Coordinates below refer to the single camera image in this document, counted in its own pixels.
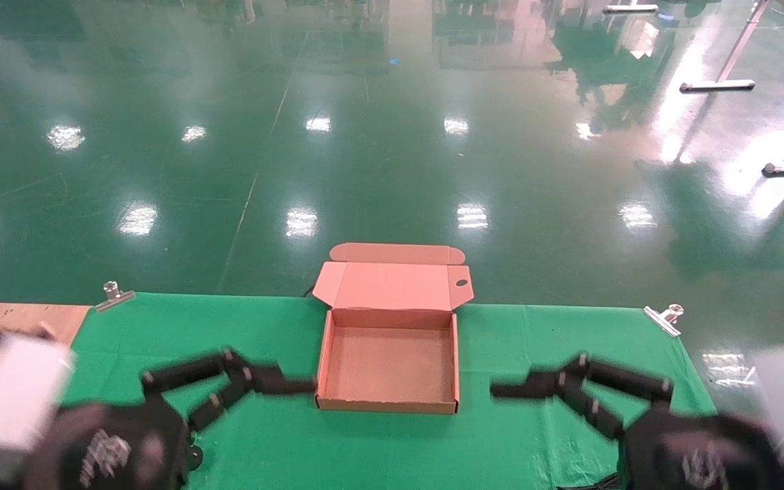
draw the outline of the cardboard box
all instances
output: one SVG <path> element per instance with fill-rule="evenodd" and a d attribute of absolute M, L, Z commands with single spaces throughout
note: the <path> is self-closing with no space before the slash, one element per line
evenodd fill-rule
<path fill-rule="evenodd" d="M 323 410 L 456 413 L 458 324 L 474 297 L 460 250 L 342 243 L 314 286 L 331 306 L 318 367 Z"/>

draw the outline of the wooden table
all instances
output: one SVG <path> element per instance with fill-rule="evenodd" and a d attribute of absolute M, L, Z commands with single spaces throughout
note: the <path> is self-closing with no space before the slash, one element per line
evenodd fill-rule
<path fill-rule="evenodd" d="M 0 329 L 24 331 L 38 322 L 47 322 L 56 340 L 71 344 L 88 310 L 89 306 L 0 303 Z"/>

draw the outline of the floor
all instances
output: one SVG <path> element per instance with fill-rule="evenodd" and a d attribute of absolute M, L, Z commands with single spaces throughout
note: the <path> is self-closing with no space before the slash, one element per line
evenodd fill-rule
<path fill-rule="evenodd" d="M 663 308 L 722 408 L 784 342 L 784 9 L 750 0 L 0 0 L 0 301 L 301 295 L 336 243 L 482 303 Z"/>

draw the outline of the green tablecloth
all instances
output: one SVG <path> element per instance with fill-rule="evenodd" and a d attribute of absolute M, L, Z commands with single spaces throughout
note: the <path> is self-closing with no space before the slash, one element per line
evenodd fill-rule
<path fill-rule="evenodd" d="M 91 312 L 74 344 L 78 369 L 67 402 L 140 400 L 137 373 L 231 345 L 287 374 L 316 370 L 326 307 L 310 298 L 141 293 Z M 678 338 L 641 310 L 468 304 L 459 313 L 458 415 L 321 412 L 309 396 L 250 395 L 202 434 L 205 462 L 189 488 L 551 489 L 615 471 L 618 453 L 558 401 L 497 403 L 496 376 L 557 366 L 588 351 L 676 383 L 673 406 L 713 403 Z M 220 382 L 168 397 L 183 412 Z M 644 403 L 594 393 L 630 422 Z"/>

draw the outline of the box lid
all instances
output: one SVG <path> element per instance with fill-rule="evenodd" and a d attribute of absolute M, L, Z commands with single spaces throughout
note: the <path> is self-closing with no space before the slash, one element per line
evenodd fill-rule
<path fill-rule="evenodd" d="M 314 296 L 332 308 L 452 311 L 474 298 L 457 248 L 342 243 L 330 255 Z"/>

